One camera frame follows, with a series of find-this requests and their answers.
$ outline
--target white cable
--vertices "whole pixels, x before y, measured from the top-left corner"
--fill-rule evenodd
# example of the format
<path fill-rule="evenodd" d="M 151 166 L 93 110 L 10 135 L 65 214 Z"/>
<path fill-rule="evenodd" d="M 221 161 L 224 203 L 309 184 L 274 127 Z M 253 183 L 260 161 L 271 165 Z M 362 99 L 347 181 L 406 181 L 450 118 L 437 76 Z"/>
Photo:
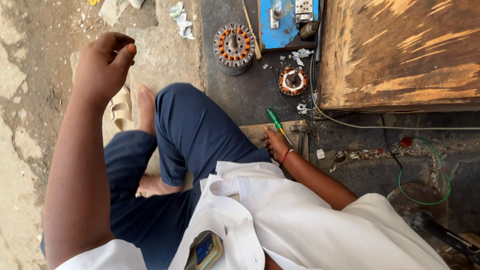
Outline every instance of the white cable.
<path fill-rule="evenodd" d="M 312 79 L 313 79 L 313 74 L 310 75 L 310 90 L 312 91 L 312 97 L 313 98 L 313 87 L 312 87 Z M 326 118 L 337 122 L 342 125 L 346 126 L 351 126 L 351 127 L 356 127 L 356 128 L 389 128 L 389 129 L 408 129 L 408 130 L 480 130 L 480 127 L 396 127 L 396 126 L 359 126 L 359 125 L 352 125 L 348 124 L 342 121 L 339 121 L 337 119 L 333 119 L 332 117 L 326 115 L 323 110 L 321 110 L 318 105 L 317 101 L 314 100 L 313 103 L 315 104 L 315 107 L 317 110 L 320 112 L 321 115 L 325 116 Z"/>

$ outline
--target wooden stick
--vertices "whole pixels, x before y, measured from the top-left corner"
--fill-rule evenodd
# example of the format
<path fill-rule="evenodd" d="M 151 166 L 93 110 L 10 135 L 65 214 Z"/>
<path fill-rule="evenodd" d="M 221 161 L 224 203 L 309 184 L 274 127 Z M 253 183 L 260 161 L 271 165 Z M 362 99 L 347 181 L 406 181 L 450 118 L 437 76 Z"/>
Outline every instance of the wooden stick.
<path fill-rule="evenodd" d="M 253 34 L 253 39 L 255 40 L 255 56 L 257 57 L 257 60 L 260 60 L 262 58 L 262 51 L 260 50 L 260 46 L 258 45 L 257 37 L 253 32 L 252 23 L 250 22 L 250 17 L 248 16 L 247 7 L 245 6 L 245 1 L 244 0 L 241 0 L 241 1 L 243 3 L 243 11 L 245 12 L 245 17 L 247 17 L 248 27 L 250 28 L 250 31 Z"/>

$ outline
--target green wire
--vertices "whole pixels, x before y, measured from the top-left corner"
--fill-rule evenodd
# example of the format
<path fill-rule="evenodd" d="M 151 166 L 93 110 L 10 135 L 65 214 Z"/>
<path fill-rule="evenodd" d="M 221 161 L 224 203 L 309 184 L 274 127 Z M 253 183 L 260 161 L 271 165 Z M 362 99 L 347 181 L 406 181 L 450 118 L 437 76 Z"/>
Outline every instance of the green wire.
<path fill-rule="evenodd" d="M 435 203 L 424 203 L 424 202 L 416 201 L 416 200 L 410 198 L 407 194 L 405 194 L 405 191 L 403 191 L 403 189 L 402 189 L 402 186 L 401 186 L 401 184 L 400 184 L 400 177 L 402 176 L 402 170 L 401 170 L 401 169 L 400 169 L 400 173 L 398 174 L 398 188 L 399 188 L 400 191 L 403 193 L 403 195 L 405 195 L 405 197 L 407 197 L 408 199 L 410 199 L 410 200 L 412 200 L 412 201 L 414 201 L 414 202 L 416 202 L 416 203 L 418 203 L 418 204 L 423 204 L 423 205 L 435 205 L 435 204 L 439 204 L 439 203 L 442 203 L 442 202 L 446 201 L 447 198 L 448 198 L 448 196 L 450 196 L 450 191 L 451 191 L 450 182 L 451 182 L 451 180 L 450 180 L 450 177 L 448 176 L 448 174 L 447 174 L 447 172 L 446 172 L 446 170 L 445 170 L 445 167 L 444 167 L 444 164 L 443 164 L 443 162 L 442 162 L 442 159 L 441 159 L 440 156 L 438 155 L 437 151 L 435 151 L 435 149 L 433 148 L 433 146 L 427 142 L 427 140 L 425 140 L 424 138 L 420 138 L 420 137 L 412 137 L 412 139 L 418 139 L 418 140 L 424 142 L 426 145 L 430 146 L 430 148 L 433 150 L 433 152 L 435 153 L 435 155 L 436 155 L 437 158 L 438 158 L 438 161 L 439 161 L 440 165 L 442 166 L 442 169 L 443 169 L 443 171 L 444 171 L 445 177 L 447 178 L 448 191 L 447 191 L 447 193 L 445 194 L 445 197 L 444 197 L 443 199 L 441 199 L 441 200 L 439 200 L 438 202 L 435 202 Z"/>

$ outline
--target hand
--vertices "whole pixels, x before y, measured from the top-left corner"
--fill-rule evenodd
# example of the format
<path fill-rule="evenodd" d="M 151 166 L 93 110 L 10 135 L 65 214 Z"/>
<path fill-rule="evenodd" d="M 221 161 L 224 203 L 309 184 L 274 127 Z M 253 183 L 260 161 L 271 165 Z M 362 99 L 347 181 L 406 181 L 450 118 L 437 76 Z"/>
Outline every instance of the hand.
<path fill-rule="evenodd" d="M 270 128 L 264 126 L 265 135 L 258 138 L 264 142 L 264 147 L 270 153 L 270 156 L 277 162 L 281 162 L 285 152 L 290 149 L 285 136 L 281 133 L 276 133 Z"/>
<path fill-rule="evenodd" d="M 123 87 L 128 69 L 134 64 L 134 42 L 124 34 L 107 32 L 88 44 L 80 56 L 72 99 L 103 112 Z"/>

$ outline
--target electric motor core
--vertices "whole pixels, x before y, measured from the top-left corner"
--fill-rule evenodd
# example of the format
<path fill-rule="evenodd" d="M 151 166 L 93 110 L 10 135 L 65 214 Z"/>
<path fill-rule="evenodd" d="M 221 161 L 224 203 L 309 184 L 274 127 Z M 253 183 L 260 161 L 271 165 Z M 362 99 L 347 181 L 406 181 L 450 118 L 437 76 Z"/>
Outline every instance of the electric motor core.
<path fill-rule="evenodd" d="M 218 30 L 213 41 L 218 66 L 228 75 L 244 73 L 255 53 L 255 40 L 248 27 L 230 23 Z"/>
<path fill-rule="evenodd" d="M 301 94 L 307 88 L 308 74 L 299 68 L 286 67 L 278 77 L 278 87 L 288 96 Z"/>

